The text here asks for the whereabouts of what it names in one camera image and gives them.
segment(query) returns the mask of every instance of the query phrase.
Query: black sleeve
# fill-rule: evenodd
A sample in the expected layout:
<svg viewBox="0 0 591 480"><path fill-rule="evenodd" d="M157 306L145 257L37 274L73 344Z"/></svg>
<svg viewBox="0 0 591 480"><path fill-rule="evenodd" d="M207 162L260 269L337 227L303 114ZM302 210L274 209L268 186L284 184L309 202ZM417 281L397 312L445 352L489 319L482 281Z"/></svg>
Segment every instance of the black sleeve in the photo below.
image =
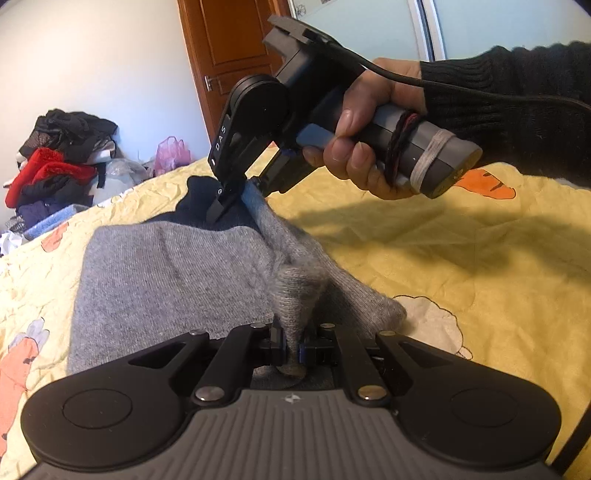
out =
<svg viewBox="0 0 591 480"><path fill-rule="evenodd" d="M564 95L591 104L591 45L502 47L472 59L421 62L426 80L495 93ZM507 106L425 89L428 118L521 173L591 186L591 116L568 107Z"/></svg>

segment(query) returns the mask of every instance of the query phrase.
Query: white wall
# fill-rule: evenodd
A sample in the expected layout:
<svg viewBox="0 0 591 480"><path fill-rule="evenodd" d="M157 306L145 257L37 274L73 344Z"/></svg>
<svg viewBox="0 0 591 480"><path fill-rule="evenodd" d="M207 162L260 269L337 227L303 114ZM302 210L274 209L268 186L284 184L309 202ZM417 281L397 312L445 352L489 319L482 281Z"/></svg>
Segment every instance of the white wall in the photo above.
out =
<svg viewBox="0 0 591 480"><path fill-rule="evenodd" d="M448 58L495 45L534 48L591 41L591 16L574 0L435 0Z"/></svg>
<svg viewBox="0 0 591 480"><path fill-rule="evenodd" d="M418 59L417 38L407 0L294 0L301 18L367 59Z"/></svg>
<svg viewBox="0 0 591 480"><path fill-rule="evenodd" d="M176 135L209 140L176 0L12 0L0 9L0 180L39 115L82 110L119 125L129 158ZM0 223L13 215L4 199Z"/></svg>

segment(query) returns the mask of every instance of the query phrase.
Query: pile of clothes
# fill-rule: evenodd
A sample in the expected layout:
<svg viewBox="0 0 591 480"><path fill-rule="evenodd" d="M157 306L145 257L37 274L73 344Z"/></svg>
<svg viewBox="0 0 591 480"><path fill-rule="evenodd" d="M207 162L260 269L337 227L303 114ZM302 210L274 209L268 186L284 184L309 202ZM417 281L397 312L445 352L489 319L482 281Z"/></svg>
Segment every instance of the pile of clothes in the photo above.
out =
<svg viewBox="0 0 591 480"><path fill-rule="evenodd" d="M55 109L37 118L17 155L20 172L9 183L5 203L17 214L7 228L31 240L130 186L111 179L105 188L109 168L115 178L122 171L129 174L131 186L146 180L140 164L112 160L116 130L110 120L84 112Z"/></svg>

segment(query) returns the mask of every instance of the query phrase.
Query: hand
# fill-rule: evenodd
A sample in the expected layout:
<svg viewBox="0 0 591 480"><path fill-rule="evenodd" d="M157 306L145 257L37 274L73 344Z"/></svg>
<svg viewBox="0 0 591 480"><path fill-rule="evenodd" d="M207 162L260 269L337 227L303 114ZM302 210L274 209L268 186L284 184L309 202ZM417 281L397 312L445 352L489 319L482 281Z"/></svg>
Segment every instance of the hand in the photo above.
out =
<svg viewBox="0 0 591 480"><path fill-rule="evenodd" d="M376 59L374 63L394 73L421 77L421 64L417 61ZM397 200L412 196L409 189L388 185L384 174L375 165L375 153L368 144L355 144L350 139L371 122L375 109L387 102L419 113L427 112L422 88L392 82L368 70L345 92L335 137L324 153L315 147L304 147L304 158L312 166L326 166L335 177L350 179L361 190L381 199Z"/></svg>

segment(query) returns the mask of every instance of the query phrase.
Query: pink plastic bag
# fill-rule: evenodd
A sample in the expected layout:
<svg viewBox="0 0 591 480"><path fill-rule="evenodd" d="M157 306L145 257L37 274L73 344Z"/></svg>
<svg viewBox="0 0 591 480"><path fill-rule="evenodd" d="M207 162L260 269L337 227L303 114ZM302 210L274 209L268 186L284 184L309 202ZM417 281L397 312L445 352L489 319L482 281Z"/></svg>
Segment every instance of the pink plastic bag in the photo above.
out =
<svg viewBox="0 0 591 480"><path fill-rule="evenodd" d="M158 145L154 173L162 175L175 168L184 167L191 163L191 152L182 140L177 137L168 137Z"/></svg>

